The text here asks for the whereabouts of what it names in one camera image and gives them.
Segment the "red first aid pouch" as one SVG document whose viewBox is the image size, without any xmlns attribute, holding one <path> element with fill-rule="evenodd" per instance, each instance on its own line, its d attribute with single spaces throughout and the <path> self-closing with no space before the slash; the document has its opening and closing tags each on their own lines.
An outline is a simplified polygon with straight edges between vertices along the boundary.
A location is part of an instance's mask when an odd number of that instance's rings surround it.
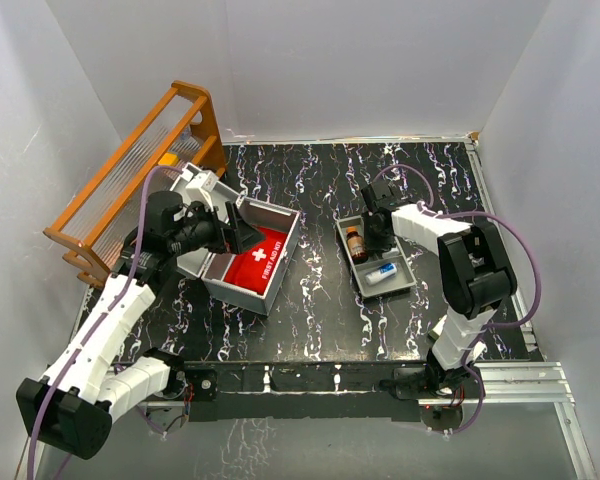
<svg viewBox="0 0 600 480">
<path fill-rule="evenodd" d="M 223 281 L 263 295 L 278 263 L 287 235 L 277 230 L 259 227 L 264 241 L 244 254 L 233 258 Z"/>
</svg>

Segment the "grey divided plastic tray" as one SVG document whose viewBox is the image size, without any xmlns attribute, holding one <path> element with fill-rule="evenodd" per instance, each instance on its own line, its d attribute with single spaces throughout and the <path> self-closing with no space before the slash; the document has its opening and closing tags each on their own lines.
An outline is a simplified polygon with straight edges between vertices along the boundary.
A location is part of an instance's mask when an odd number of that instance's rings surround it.
<svg viewBox="0 0 600 480">
<path fill-rule="evenodd" d="M 394 295 L 416 285 L 405 251 L 398 240 L 385 238 L 377 242 L 372 238 L 367 239 L 360 215 L 337 219 L 335 224 L 343 257 L 364 300 Z M 367 254 L 364 262 L 351 256 L 347 242 L 348 229 L 355 229 L 362 239 Z"/>
</svg>

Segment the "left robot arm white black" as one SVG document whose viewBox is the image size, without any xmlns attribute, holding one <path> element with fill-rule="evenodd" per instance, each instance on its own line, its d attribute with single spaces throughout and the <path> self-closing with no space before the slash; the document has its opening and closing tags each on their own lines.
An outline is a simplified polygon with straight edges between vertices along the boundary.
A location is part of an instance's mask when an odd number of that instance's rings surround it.
<svg viewBox="0 0 600 480">
<path fill-rule="evenodd" d="M 264 241 L 235 203 L 225 207 L 228 219 L 221 221 L 217 208 L 185 203 L 174 191 L 144 196 L 139 224 L 126 238 L 98 304 L 56 362 L 39 379 L 24 379 L 16 391 L 30 460 L 39 442 L 90 459 L 113 424 L 145 399 L 157 393 L 174 399 L 184 392 L 187 376 L 174 354 L 153 348 L 119 373 L 112 364 L 180 256 L 200 249 L 242 254 Z"/>
</svg>

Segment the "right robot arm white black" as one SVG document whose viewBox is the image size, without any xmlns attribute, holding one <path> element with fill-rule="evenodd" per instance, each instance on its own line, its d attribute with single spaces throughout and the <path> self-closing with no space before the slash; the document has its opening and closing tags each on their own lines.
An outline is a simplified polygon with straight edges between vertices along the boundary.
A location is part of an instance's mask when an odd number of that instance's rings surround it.
<svg viewBox="0 0 600 480">
<path fill-rule="evenodd" d="M 472 356 L 487 323 L 517 290 L 498 229 L 488 221 L 458 221 L 421 202 L 409 203 L 386 180 L 366 185 L 361 195 L 367 207 L 365 237 L 384 248 L 395 238 L 411 240 L 435 254 L 448 306 L 423 370 L 404 379 L 395 377 L 391 383 L 396 388 L 449 396 L 473 373 Z"/>
</svg>

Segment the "white blue spray bottle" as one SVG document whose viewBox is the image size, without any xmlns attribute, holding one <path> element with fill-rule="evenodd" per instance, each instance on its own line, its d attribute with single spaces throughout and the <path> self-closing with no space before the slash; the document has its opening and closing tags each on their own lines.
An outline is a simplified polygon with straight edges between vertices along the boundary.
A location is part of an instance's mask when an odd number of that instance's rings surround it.
<svg viewBox="0 0 600 480">
<path fill-rule="evenodd" d="M 398 267 L 394 262 L 385 263 L 378 268 L 365 274 L 364 278 L 368 285 L 377 285 L 397 274 Z"/>
</svg>

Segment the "brown bottle orange cap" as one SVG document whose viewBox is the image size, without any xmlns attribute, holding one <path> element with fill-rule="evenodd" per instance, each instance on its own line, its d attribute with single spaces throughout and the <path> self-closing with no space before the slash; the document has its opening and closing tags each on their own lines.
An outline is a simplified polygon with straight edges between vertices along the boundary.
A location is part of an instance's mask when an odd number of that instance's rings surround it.
<svg viewBox="0 0 600 480">
<path fill-rule="evenodd" d="M 346 228 L 346 244 L 355 264 L 361 264 L 368 260 L 364 239 L 356 227 Z"/>
</svg>

